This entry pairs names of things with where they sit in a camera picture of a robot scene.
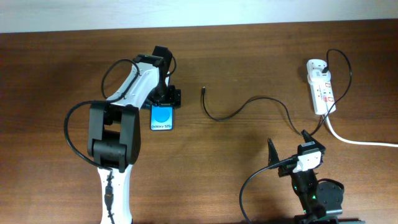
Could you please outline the blue Galaxy smartphone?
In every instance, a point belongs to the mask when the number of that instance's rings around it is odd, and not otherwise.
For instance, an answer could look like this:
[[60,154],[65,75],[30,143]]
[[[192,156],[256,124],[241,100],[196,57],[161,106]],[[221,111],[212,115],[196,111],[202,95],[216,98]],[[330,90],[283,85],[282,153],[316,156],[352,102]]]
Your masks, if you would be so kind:
[[174,127],[174,109],[171,106],[151,106],[150,129],[169,131]]

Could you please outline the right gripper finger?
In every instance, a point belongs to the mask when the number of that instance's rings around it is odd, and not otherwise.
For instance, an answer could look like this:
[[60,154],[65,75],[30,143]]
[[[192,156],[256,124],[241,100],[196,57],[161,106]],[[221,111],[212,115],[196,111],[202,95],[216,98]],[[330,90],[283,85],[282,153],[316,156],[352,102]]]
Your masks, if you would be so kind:
[[278,168],[280,160],[278,153],[276,151],[276,148],[274,146],[274,143],[272,142],[271,138],[267,139],[267,145],[268,145],[268,166],[271,168]]
[[302,130],[301,134],[303,136],[305,143],[310,143],[310,142],[313,142],[314,144],[317,143],[317,141],[305,129]]

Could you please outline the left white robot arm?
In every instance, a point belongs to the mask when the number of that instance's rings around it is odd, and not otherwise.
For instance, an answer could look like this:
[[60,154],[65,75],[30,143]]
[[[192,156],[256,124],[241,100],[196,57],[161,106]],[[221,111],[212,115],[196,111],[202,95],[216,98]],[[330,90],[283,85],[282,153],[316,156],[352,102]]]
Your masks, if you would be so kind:
[[170,85],[175,57],[167,49],[139,54],[129,76],[104,103],[90,106],[88,154],[100,165],[102,223],[132,223],[130,176],[141,149],[139,111],[179,107],[181,91]]

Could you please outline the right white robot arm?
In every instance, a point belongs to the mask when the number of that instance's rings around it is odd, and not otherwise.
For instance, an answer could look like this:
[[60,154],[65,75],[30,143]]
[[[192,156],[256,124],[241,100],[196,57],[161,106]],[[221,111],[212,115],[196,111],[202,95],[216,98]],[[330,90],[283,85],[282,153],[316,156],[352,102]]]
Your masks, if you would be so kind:
[[272,140],[268,139],[268,165],[278,170],[279,177],[291,178],[304,212],[295,217],[296,223],[338,223],[338,216],[343,213],[344,185],[316,177],[314,170],[323,164],[326,147],[305,130],[302,134],[305,142],[297,146],[296,154],[284,160],[279,159]]

